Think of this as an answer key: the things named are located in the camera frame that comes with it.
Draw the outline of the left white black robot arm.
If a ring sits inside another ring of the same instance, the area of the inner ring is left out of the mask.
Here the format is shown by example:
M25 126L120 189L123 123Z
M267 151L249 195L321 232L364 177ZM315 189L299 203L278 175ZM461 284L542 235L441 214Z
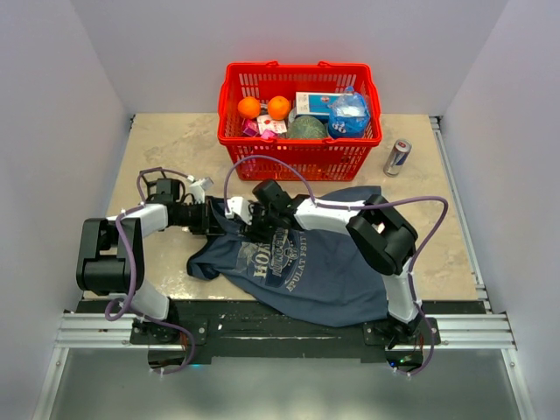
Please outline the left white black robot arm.
M76 282L82 291L109 297L108 321L126 313L139 316L139 330L161 343L186 345L176 305L145 279L144 239L168 227L187 228L195 235L218 235L206 191L210 178L186 180L162 176L139 178L140 203L108 218L90 218L82 225Z

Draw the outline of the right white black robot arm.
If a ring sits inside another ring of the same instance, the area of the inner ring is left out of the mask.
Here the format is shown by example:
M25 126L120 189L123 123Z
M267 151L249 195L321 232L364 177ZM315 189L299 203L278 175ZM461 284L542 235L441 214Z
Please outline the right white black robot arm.
M372 330L385 339L389 350L416 339L422 303L410 264L417 250L417 231L382 195L358 201L291 197L272 179L261 182L252 193L254 201L239 196L226 200L226 217L241 221L246 236L262 241L278 228L291 228L351 237L365 262L381 275L386 290L388 316L376 321Z

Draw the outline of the navy blue printed t-shirt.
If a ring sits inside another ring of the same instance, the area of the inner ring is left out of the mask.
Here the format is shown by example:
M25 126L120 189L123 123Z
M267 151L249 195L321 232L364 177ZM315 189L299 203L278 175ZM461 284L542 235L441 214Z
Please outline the navy blue printed t-shirt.
M190 276L233 285L286 316L323 326L351 326L388 315L382 276L347 235L278 229L265 242L239 234L240 224L216 219L225 230L186 264Z

